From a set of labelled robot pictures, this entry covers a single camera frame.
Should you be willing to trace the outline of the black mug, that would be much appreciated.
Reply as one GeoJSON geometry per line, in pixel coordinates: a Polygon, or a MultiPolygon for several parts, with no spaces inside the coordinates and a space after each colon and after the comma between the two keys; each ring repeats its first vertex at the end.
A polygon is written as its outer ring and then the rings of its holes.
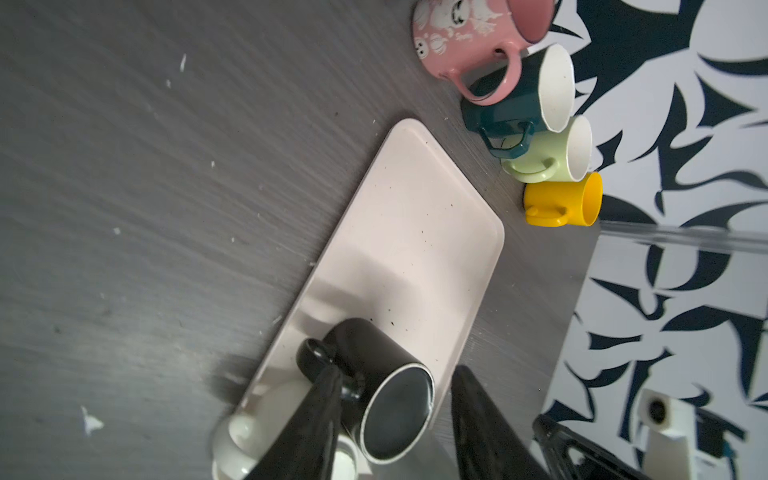
{"type": "Polygon", "coordinates": [[[340,370],[341,423],[369,462],[400,460],[426,431],[435,405],[433,375],[373,322],[350,318],[322,339],[305,339],[296,364],[312,382],[328,366],[340,370]]]}

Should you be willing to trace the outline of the dark green mug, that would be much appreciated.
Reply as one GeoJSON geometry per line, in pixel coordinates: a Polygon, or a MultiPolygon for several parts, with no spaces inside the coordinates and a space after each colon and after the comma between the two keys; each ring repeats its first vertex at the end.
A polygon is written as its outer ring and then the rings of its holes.
{"type": "Polygon", "coordinates": [[[525,57],[522,66],[518,84],[500,102],[479,106],[461,101],[465,128],[480,135],[499,159],[527,153],[538,132],[563,131],[575,101],[574,66],[563,46],[553,44],[525,57]]]}

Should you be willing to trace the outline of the yellow mug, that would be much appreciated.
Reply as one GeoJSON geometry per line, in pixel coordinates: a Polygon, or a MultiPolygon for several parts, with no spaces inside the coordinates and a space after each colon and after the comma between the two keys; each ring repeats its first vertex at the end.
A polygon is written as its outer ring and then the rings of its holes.
{"type": "Polygon", "coordinates": [[[592,172],[580,182],[528,184],[523,205],[530,225],[556,228],[565,225],[590,227],[602,208],[602,176],[592,172]]]}

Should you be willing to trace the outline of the light green mug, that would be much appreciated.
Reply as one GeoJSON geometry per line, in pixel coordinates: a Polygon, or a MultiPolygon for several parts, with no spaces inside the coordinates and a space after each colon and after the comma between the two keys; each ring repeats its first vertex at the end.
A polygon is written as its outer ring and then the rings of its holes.
{"type": "Polygon", "coordinates": [[[501,165],[523,183],[579,182],[589,171],[592,149],[591,124],[577,115],[562,132],[536,132],[525,154],[502,159],[501,165]]]}

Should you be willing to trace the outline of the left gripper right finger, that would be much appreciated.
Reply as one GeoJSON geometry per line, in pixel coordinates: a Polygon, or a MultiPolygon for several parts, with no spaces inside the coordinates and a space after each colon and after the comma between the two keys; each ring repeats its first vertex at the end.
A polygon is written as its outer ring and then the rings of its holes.
{"type": "Polygon", "coordinates": [[[451,417],[462,479],[547,479],[471,369],[455,368],[451,417]]]}

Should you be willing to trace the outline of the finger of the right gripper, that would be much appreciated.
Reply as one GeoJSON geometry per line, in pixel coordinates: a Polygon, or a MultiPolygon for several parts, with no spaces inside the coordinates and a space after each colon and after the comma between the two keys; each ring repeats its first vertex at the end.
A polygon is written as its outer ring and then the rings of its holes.
{"type": "Polygon", "coordinates": [[[601,446],[546,415],[540,414],[536,418],[533,431],[553,479],[649,479],[601,446]]]}

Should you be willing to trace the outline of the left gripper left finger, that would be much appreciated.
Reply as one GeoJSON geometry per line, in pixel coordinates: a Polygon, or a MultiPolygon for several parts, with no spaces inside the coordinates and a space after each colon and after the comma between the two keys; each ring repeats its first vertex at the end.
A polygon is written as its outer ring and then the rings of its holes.
{"type": "Polygon", "coordinates": [[[335,366],[313,382],[290,381],[267,391],[254,413],[259,430],[247,479],[330,479],[340,433],[342,374],[335,366]]]}

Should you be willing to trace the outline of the pink ghost print mug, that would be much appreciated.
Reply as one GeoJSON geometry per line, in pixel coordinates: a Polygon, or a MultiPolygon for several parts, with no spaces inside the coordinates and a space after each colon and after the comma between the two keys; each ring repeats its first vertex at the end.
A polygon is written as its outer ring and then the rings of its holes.
{"type": "Polygon", "coordinates": [[[412,38],[423,67],[451,81],[479,106],[503,100],[519,82],[522,52],[541,41],[555,15],[553,0],[422,0],[412,15],[412,38]],[[497,60],[507,61],[495,90],[476,95],[461,76],[497,60]]]}

